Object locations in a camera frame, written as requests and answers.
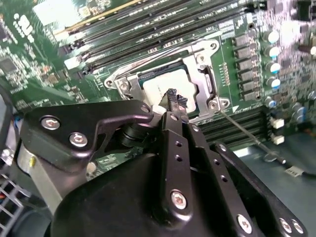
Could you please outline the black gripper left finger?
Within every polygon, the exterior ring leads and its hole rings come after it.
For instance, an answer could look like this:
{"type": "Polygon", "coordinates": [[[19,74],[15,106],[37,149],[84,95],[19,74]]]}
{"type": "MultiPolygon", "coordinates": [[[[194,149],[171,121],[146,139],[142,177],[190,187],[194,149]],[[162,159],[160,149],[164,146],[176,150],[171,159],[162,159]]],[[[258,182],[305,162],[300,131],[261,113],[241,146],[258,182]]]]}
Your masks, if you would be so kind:
{"type": "Polygon", "coordinates": [[[187,99],[169,89],[161,102],[162,115],[138,100],[37,108],[25,115],[21,145],[47,166],[50,183],[65,187],[62,200],[127,161],[155,155],[161,161],[160,207],[168,221],[188,222],[193,196],[181,117],[187,99]]]}

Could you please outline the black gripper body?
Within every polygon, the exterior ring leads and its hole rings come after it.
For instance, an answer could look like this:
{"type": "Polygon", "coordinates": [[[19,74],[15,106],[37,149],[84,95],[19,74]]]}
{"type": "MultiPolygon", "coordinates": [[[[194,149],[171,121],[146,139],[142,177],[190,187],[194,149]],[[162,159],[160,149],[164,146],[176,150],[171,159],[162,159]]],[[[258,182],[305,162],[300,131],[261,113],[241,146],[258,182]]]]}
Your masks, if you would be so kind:
{"type": "Polygon", "coordinates": [[[50,227],[53,237],[243,237],[236,217],[208,175],[189,172],[192,218],[173,223],[159,201],[161,161],[141,155],[71,191],[59,204],[50,227]]]}

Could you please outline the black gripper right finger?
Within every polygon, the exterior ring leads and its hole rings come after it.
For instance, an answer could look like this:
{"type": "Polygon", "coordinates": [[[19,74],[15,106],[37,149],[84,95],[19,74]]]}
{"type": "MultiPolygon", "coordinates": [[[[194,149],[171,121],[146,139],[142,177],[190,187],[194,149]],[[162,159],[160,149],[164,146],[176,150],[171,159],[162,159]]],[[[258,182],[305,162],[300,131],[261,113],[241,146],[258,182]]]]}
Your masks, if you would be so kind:
{"type": "Polygon", "coordinates": [[[303,223],[225,144],[185,125],[201,222],[211,237],[307,237],[303,223]]]}

